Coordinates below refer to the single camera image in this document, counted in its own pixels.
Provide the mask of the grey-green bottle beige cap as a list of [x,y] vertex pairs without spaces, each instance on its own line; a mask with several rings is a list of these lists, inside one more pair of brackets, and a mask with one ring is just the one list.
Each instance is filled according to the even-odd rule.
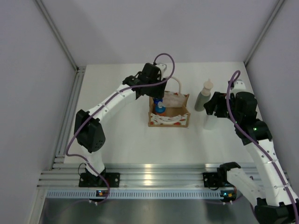
[[210,79],[204,82],[203,89],[197,96],[194,109],[198,112],[204,110],[204,104],[209,101],[211,97],[211,89],[213,88],[213,83]]

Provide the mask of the white square bottle grey cap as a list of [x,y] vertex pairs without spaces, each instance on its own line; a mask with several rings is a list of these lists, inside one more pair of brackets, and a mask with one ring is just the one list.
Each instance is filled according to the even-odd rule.
[[212,115],[207,114],[205,117],[203,128],[205,130],[209,130],[209,131],[213,130],[217,123],[217,119],[218,118],[216,116],[214,116],[213,114]]

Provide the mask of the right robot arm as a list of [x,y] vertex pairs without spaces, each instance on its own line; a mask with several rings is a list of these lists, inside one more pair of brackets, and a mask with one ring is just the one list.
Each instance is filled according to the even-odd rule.
[[204,108],[207,115],[234,123],[235,133],[254,161],[263,186],[257,185],[236,162],[217,168],[218,182],[236,187],[250,202],[260,224],[297,224],[299,197],[281,168],[267,124],[256,117],[254,94],[215,92]]

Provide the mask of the dark blue pump bottle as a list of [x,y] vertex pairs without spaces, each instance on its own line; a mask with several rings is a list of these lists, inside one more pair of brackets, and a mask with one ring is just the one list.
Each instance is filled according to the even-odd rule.
[[154,103],[154,105],[162,106],[163,100],[159,99],[159,98],[153,98],[153,103]]

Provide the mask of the watermelon print canvas bag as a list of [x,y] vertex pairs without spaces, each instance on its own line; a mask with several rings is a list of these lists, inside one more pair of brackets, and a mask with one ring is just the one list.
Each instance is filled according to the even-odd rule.
[[188,127],[190,120],[190,112],[187,109],[187,102],[189,94],[181,92],[182,84],[176,78],[178,83],[178,91],[165,91],[163,98],[163,105],[166,107],[166,115],[158,116],[155,114],[155,106],[153,98],[149,98],[149,113],[148,113],[148,126],[149,127]]

